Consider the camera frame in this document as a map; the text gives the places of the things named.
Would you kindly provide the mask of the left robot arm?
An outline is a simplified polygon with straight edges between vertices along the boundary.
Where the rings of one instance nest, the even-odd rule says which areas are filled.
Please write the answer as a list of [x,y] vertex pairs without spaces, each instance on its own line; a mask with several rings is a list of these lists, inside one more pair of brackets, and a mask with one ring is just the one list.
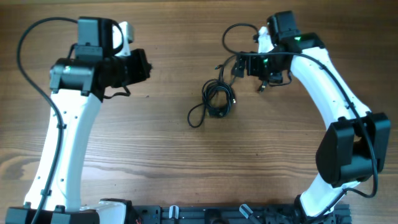
[[151,64],[143,49],[130,49],[128,22],[100,17],[76,20],[78,39],[50,69],[50,119],[35,179],[6,223],[140,223],[131,201],[105,198],[81,202],[81,175],[89,136],[104,100],[114,88],[129,96],[129,85],[148,79]]

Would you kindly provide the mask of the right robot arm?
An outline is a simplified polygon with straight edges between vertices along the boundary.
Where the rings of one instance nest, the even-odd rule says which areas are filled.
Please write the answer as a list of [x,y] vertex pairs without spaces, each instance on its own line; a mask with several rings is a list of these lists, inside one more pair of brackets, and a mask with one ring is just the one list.
[[236,52],[232,75],[258,77],[263,86],[281,86],[282,72],[295,76],[318,108],[326,133],[315,155],[317,176],[300,194],[292,223],[337,222],[337,203],[384,168],[391,122],[362,103],[334,67],[315,33],[299,31],[292,11],[278,12],[253,37],[255,52]]

